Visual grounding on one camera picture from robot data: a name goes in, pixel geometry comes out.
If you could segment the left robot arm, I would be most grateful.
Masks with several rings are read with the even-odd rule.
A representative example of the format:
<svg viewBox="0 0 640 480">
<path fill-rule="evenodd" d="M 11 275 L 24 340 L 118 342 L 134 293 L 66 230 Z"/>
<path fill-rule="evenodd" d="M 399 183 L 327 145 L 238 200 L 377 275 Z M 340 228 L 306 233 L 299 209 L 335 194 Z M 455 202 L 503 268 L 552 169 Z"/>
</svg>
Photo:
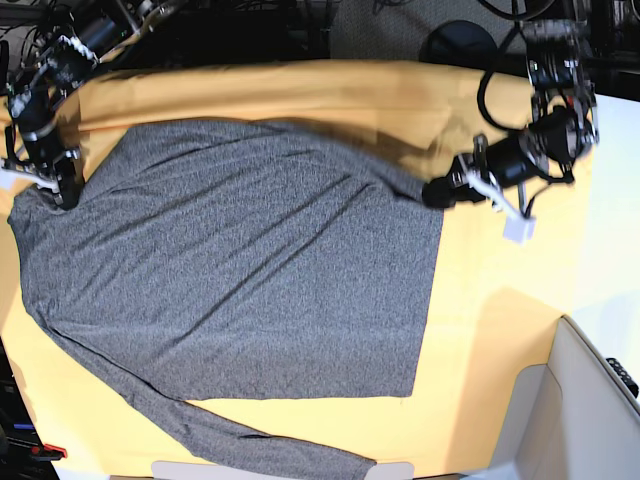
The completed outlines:
<svg viewBox="0 0 640 480">
<path fill-rule="evenodd" d="M 516 38 L 525 44 L 531 119 L 509 127 L 490 114 L 487 93 Z M 461 202 L 489 201 L 511 219 L 531 223 L 537 197 L 527 194 L 527 182 L 538 178 L 546 187 L 572 184 L 575 163 L 599 142 L 595 90 L 583 69 L 578 25 L 568 20 L 518 22 L 496 42 L 475 23 L 451 21 L 426 38 L 419 59 L 480 70 L 478 111 L 504 135 L 497 142 L 475 135 L 472 151 L 458 154 L 446 175 L 425 184 L 425 205 L 448 209 Z"/>
</svg>

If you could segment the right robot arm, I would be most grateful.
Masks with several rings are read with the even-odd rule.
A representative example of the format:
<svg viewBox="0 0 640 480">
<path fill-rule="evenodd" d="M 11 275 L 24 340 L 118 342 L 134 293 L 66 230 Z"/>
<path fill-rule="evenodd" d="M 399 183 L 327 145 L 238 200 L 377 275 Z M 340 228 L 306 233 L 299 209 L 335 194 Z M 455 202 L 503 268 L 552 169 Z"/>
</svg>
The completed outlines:
<svg viewBox="0 0 640 480">
<path fill-rule="evenodd" d="M 33 50 L 15 71 L 8 69 L 9 44 L 1 43 L 1 95 L 9 116 L 2 171 L 48 191 L 59 208 L 74 208 L 84 186 L 81 152 L 64 145 L 57 110 L 182 5 L 180 1 L 2 5 L 11 16 L 10 26 L 23 18 L 35 27 Z"/>
</svg>

